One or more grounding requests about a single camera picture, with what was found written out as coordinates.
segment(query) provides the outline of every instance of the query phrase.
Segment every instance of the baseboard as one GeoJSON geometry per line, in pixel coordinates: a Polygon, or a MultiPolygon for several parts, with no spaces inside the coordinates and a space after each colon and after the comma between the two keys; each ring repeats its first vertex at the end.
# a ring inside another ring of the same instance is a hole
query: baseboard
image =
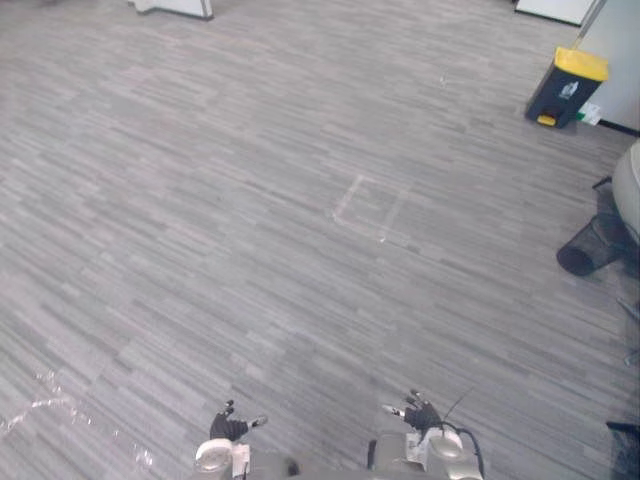
{"type": "Polygon", "coordinates": [[[619,125],[617,123],[609,122],[607,120],[600,120],[598,122],[598,125],[602,125],[603,127],[611,128],[613,130],[626,133],[627,135],[632,135],[634,137],[640,138],[640,130],[634,130],[633,128],[625,127],[624,125],[619,125]]]}
{"type": "Polygon", "coordinates": [[[564,23],[565,25],[571,25],[572,27],[580,27],[580,23],[568,22],[566,20],[560,20],[559,18],[547,17],[546,15],[540,15],[539,13],[525,12],[523,10],[515,10],[515,13],[520,13],[522,15],[529,15],[531,17],[544,18],[545,20],[553,20],[554,22],[564,23]]]}
{"type": "Polygon", "coordinates": [[[138,15],[149,15],[150,13],[153,12],[165,12],[165,13],[172,13],[174,15],[180,15],[181,17],[187,17],[187,18],[193,18],[195,20],[204,20],[205,22],[209,22],[211,20],[213,20],[215,17],[213,16],[213,13],[211,15],[209,15],[208,17],[203,17],[201,15],[194,15],[192,13],[184,13],[184,12],[176,12],[175,10],[166,10],[164,8],[150,8],[149,10],[145,10],[144,12],[138,12],[136,10],[136,13],[138,15]]]}

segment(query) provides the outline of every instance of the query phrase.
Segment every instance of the yellow bin lid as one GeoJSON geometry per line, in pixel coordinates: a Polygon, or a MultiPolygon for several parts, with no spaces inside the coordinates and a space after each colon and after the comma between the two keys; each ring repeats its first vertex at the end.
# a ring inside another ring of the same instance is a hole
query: yellow bin lid
{"type": "Polygon", "coordinates": [[[597,82],[604,82],[609,78],[607,60],[580,50],[557,47],[553,63],[560,70],[582,78],[597,82]]]}

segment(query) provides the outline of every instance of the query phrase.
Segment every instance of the black mesh trash can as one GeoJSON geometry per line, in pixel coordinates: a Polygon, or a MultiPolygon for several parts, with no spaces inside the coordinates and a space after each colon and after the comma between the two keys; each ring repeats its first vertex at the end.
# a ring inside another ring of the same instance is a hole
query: black mesh trash can
{"type": "Polygon", "coordinates": [[[629,242],[633,240],[618,215],[599,213],[558,250],[556,258],[567,272],[582,277],[620,258],[629,242]]]}

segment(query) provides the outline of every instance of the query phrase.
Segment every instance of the gray carpet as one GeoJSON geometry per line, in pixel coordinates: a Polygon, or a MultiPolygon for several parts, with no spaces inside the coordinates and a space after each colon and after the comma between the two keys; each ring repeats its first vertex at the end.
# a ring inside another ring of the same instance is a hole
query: gray carpet
{"type": "Polygon", "coordinates": [[[183,478],[227,398],[270,415],[255,448],[362,466],[405,428],[380,403],[474,387],[450,419],[488,478],[609,478],[638,283],[555,252],[633,139],[523,118],[578,30],[214,7],[0,0],[0,477],[183,478]]]}

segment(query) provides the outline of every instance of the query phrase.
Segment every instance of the black trash bin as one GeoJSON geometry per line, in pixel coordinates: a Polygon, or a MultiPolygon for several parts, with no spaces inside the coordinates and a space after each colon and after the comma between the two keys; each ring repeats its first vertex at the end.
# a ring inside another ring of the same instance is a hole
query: black trash bin
{"type": "Polygon", "coordinates": [[[558,47],[525,116],[543,125],[562,128],[576,118],[584,102],[608,76],[605,59],[558,47]]]}
{"type": "Polygon", "coordinates": [[[567,272],[582,277],[622,257],[630,242],[633,240],[619,215],[599,213],[558,250],[556,258],[567,272]]]}

